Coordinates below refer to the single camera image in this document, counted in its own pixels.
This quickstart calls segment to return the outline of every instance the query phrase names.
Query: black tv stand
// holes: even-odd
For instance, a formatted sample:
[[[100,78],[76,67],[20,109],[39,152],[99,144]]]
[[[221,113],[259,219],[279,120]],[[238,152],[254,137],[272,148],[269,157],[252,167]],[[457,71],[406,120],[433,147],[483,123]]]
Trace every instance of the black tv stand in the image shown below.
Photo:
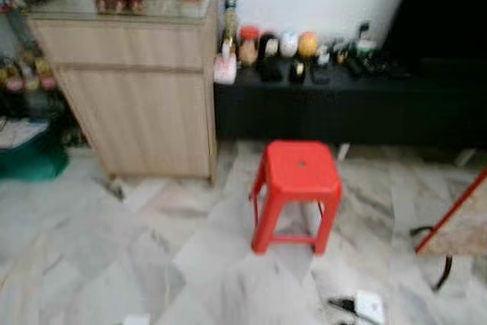
[[[487,147],[485,78],[352,77],[329,66],[329,82],[262,83],[253,68],[215,84],[220,139],[318,139],[331,143]]]

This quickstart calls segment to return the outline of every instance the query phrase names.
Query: small jar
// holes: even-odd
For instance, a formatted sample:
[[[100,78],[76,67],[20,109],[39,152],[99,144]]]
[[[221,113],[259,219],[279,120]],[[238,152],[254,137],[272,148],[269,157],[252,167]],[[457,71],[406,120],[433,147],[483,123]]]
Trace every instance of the small jar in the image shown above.
[[[242,65],[250,66],[259,55],[259,28],[246,26],[240,29],[239,60]]]

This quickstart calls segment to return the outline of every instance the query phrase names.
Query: cabinet door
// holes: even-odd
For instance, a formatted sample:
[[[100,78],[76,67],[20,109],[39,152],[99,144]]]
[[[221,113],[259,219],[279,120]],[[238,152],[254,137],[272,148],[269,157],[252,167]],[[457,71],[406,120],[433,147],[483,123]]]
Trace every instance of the cabinet door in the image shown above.
[[[202,75],[60,73],[63,90],[109,173],[209,175]]]

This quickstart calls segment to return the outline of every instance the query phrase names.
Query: green container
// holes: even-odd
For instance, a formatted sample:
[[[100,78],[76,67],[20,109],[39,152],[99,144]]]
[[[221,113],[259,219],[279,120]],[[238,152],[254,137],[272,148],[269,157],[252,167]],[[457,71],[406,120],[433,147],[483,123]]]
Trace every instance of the green container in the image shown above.
[[[52,124],[15,148],[0,151],[0,179],[51,180],[68,164]]]

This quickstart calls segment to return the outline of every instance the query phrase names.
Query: orange ball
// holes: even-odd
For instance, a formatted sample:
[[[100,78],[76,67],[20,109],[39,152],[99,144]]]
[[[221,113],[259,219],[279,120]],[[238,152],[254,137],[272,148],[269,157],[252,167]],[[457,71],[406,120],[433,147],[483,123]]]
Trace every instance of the orange ball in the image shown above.
[[[316,55],[318,50],[317,35],[313,32],[304,32],[299,37],[298,53],[299,56],[310,58]]]

